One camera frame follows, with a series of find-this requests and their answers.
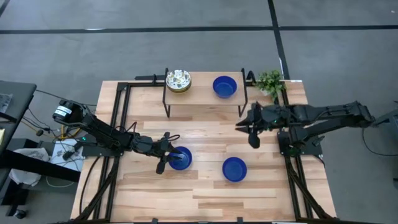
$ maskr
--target gray carpet floor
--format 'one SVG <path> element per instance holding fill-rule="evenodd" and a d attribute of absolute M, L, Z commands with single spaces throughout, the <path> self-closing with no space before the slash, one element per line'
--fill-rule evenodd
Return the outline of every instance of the gray carpet floor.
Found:
<path fill-rule="evenodd" d="M 280 26 L 398 24 L 398 2 L 389 0 L 274 0 Z M 266 0 L 11 0 L 0 30 L 94 29 L 177 26 L 271 26 Z M 304 81 L 313 106 L 354 100 L 374 116 L 397 108 L 398 30 L 282 31 L 291 79 Z M 38 89 L 96 103 L 103 80 L 133 80 L 165 67 L 259 73 L 280 69 L 273 31 L 129 34 L 0 34 L 0 79 L 36 83 Z M 58 100 L 36 93 L 30 106 L 53 127 Z M 374 151 L 398 153 L 387 127 L 369 128 Z M 39 140 L 20 125 L 16 138 Z M 344 220 L 398 223 L 398 158 L 371 154 L 360 129 L 326 134 L 326 173 L 338 216 Z M 23 220 L 68 220 L 74 195 L 32 192 Z"/>

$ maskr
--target blue plastic bowl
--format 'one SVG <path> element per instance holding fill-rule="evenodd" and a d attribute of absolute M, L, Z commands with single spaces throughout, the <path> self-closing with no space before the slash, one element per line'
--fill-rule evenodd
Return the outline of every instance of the blue plastic bowl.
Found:
<path fill-rule="evenodd" d="M 217 96 L 223 99 L 227 99 L 236 92 L 236 82 L 233 78 L 228 76 L 220 76 L 213 82 L 213 89 Z"/>
<path fill-rule="evenodd" d="M 186 147 L 176 147 L 176 150 L 180 151 L 181 154 L 177 154 L 177 153 L 170 153 L 171 156 L 177 156 L 180 157 L 181 159 L 176 160 L 176 161 L 170 161 L 170 167 L 172 167 L 175 170 L 185 170 L 186 168 L 189 167 L 189 165 L 191 165 L 192 162 L 192 154 L 189 151 L 189 149 L 187 149 Z"/>
<path fill-rule="evenodd" d="M 238 157 L 230 157 L 224 161 L 223 174 L 232 182 L 239 182 L 244 179 L 248 172 L 246 164 Z"/>

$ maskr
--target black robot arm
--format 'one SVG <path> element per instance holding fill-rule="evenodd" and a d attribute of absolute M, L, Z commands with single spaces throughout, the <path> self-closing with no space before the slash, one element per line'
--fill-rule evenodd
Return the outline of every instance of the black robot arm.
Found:
<path fill-rule="evenodd" d="M 366 128 L 374 118 L 368 108 L 355 101 L 346 105 L 313 107 L 310 105 L 270 105 L 253 103 L 248 116 L 237 123 L 236 130 L 249 134 L 249 144 L 260 146 L 258 134 L 264 130 L 289 128 L 290 144 L 300 147 L 308 139 L 343 127 Z"/>
<path fill-rule="evenodd" d="M 164 171 L 165 164 L 179 157 L 165 155 L 166 152 L 180 154 L 171 141 L 179 138 L 179 135 L 170 137 L 166 132 L 162 139 L 153 141 L 151 137 L 141 136 L 139 133 L 128 130 L 120 131 L 116 128 L 99 120 L 83 104 L 72 100 L 61 100 L 60 105 L 53 114 L 53 119 L 68 127 L 78 127 L 92 135 L 96 139 L 96 145 L 112 151 L 134 151 L 147 156 L 154 156 L 160 159 L 156 173 L 161 174 Z"/>

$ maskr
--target green plant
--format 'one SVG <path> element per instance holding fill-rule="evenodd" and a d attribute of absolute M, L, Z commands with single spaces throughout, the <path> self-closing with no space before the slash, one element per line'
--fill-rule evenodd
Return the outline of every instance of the green plant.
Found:
<path fill-rule="evenodd" d="M 256 82 L 256 86 L 260 90 L 266 90 L 274 100 L 278 97 L 278 91 L 281 91 L 285 88 L 279 81 L 281 79 L 282 77 L 277 70 L 273 70 L 271 72 L 262 72 L 259 74 L 259 79 Z"/>

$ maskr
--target wooden tabletop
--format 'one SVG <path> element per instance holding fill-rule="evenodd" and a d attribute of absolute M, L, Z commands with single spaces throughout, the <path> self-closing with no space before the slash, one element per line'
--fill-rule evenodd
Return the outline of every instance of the wooden tabletop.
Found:
<path fill-rule="evenodd" d="M 244 87 L 242 72 L 189 72 L 192 85 L 184 93 L 173 93 L 166 88 L 166 105 L 244 105 Z M 216 78 L 226 75 L 236 82 L 236 92 L 228 99 L 219 98 L 213 90 Z"/>
<path fill-rule="evenodd" d="M 105 81 L 99 94 L 96 115 L 110 123 L 117 82 Z M 307 103 L 303 83 L 286 82 L 289 103 Z M 239 121 L 233 106 L 173 106 L 167 118 L 162 104 L 162 87 L 133 87 L 126 126 L 138 122 L 137 132 L 154 139 L 165 131 L 180 134 L 174 146 L 185 146 L 193 154 L 187 170 L 172 170 L 166 165 L 162 175 L 155 173 L 158 159 L 134 152 L 121 159 L 113 202 L 112 222 L 160 222 L 294 220 L 284 158 L 279 154 L 276 131 L 263 132 L 261 147 L 253 149 L 247 134 L 234 130 Z M 249 103 L 272 103 L 254 87 L 248 87 Z M 118 122 L 120 121 L 120 104 Z M 228 182 L 222 175 L 225 159 L 236 156 L 248 166 L 246 178 L 239 183 Z M 88 169 L 95 158 L 84 162 L 71 218 L 78 216 L 81 190 Z M 313 156 L 302 156 L 309 191 L 330 215 L 335 209 L 324 167 Z M 95 165 L 83 197 L 87 206 L 98 188 L 102 158 Z M 104 194 L 101 215 L 104 217 Z M 300 191 L 302 216 L 305 216 Z"/>

